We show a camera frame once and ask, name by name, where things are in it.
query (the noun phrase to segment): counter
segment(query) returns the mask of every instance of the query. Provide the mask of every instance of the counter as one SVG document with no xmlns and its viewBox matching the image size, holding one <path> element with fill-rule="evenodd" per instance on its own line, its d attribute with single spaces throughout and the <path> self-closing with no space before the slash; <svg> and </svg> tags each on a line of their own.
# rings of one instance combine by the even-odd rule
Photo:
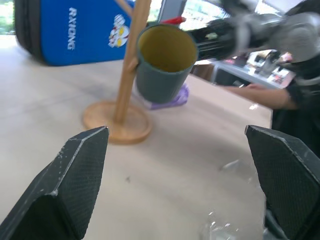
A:
<svg viewBox="0 0 320 240">
<path fill-rule="evenodd" d="M 0 37 L 0 62 L 2 222 L 65 141 L 83 130 L 85 108 L 115 99 L 122 61 L 50 67 Z M 262 239 L 263 193 L 220 168 L 251 163 L 245 127 L 268 127 L 271 112 L 194 76 L 187 84 L 185 106 L 149 112 L 154 129 L 145 142 L 108 145 L 85 240 L 196 240 L 213 210 L 243 239 Z"/>
</svg>

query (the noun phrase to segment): textured gripper pad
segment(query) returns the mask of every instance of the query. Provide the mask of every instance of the textured gripper pad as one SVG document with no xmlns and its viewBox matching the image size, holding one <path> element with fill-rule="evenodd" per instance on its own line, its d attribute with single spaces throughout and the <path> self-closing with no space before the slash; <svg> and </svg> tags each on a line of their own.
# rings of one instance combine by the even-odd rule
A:
<svg viewBox="0 0 320 240">
<path fill-rule="evenodd" d="M 109 132 L 70 138 L 0 225 L 0 240 L 83 239 L 100 189 Z"/>
<path fill-rule="evenodd" d="M 290 240 L 320 239 L 320 160 L 299 139 L 258 126 L 246 136 L 270 210 Z"/>
</svg>

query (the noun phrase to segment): gray mug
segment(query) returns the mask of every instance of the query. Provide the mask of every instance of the gray mug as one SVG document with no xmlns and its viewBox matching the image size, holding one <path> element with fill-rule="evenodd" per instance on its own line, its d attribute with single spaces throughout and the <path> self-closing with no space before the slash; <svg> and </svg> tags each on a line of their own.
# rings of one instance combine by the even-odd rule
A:
<svg viewBox="0 0 320 240">
<path fill-rule="evenodd" d="M 173 25 L 147 27 L 137 40 L 136 86 L 149 102 L 165 104 L 179 93 L 198 48 L 193 38 Z"/>
</svg>

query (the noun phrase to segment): blue cooler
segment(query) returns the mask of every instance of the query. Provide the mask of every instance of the blue cooler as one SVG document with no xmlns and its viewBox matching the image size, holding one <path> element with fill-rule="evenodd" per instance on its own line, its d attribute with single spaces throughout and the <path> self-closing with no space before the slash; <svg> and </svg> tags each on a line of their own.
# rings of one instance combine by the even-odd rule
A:
<svg viewBox="0 0 320 240">
<path fill-rule="evenodd" d="M 131 19 L 114 0 L 15 0 L 14 17 L 20 45 L 49 65 L 125 56 Z"/>
</svg>

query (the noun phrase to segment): wooden pole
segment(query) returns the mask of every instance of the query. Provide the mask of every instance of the wooden pole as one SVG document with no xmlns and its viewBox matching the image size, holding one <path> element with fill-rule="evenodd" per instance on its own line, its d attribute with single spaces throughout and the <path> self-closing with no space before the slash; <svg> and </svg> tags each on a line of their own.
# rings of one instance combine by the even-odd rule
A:
<svg viewBox="0 0 320 240">
<path fill-rule="evenodd" d="M 146 28 L 149 11 L 150 11 L 151 0 L 136 0 L 131 25 L 128 42 L 125 50 L 125 57 L 122 67 L 122 75 L 120 80 L 119 92 L 116 100 L 116 107 L 114 111 L 114 123 L 124 124 L 126 119 L 131 92 L 136 76 L 136 68 L 133 66 L 138 63 L 137 60 L 137 40 L 139 34 Z"/>
</svg>

